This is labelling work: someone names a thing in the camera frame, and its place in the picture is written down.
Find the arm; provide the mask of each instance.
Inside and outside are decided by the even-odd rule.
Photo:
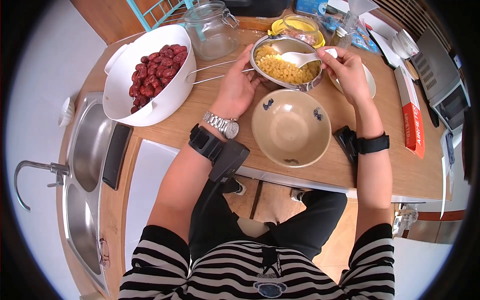
[[[338,78],[345,98],[353,105],[357,137],[379,137],[384,133],[384,128],[378,110],[370,98],[360,56],[342,48],[335,49],[338,53],[337,60],[323,50],[318,51],[323,61],[322,68],[333,78]],[[359,154],[357,174],[359,207],[355,240],[375,225],[390,224],[392,167],[388,150]]]
[[[253,100],[260,78],[253,78],[254,71],[241,72],[250,59],[252,47],[253,45],[247,46],[227,72],[220,85],[217,100],[209,109],[221,118],[238,119]],[[207,123],[201,121],[199,126],[226,141],[217,129]],[[147,225],[166,228],[188,243],[192,211],[211,170],[211,162],[185,144],[162,180]]]

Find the striped shirt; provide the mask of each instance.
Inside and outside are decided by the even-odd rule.
[[[189,266],[188,245],[158,226],[144,228],[123,275],[120,299],[393,299],[389,224],[365,232],[335,283],[299,251],[237,240]]]

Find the watch face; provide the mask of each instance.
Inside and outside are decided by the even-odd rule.
[[[233,139],[239,133],[239,124],[237,122],[229,122],[225,128],[225,137]]]

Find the sink basin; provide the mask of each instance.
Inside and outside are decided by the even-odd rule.
[[[101,264],[100,195],[105,158],[117,122],[103,112],[102,97],[101,92],[88,93],[79,105],[67,150],[70,174],[65,177],[62,206],[68,245],[109,295]]]
[[[100,275],[96,229],[92,212],[80,191],[71,184],[67,189],[67,220],[71,239],[88,267]]]
[[[87,192],[93,191],[100,180],[100,170],[107,154],[112,123],[113,121],[103,112],[102,105],[94,104],[80,124],[78,143],[73,150],[73,171]]]

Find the white spoon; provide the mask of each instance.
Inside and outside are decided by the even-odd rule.
[[[325,52],[330,53],[331,56],[334,58],[338,57],[338,54],[335,49],[327,49]],[[318,57],[317,53],[298,53],[298,52],[285,52],[282,54],[282,59],[285,61],[288,61],[290,63],[294,63],[297,68],[301,68],[304,64],[307,62],[319,60],[320,57]]]

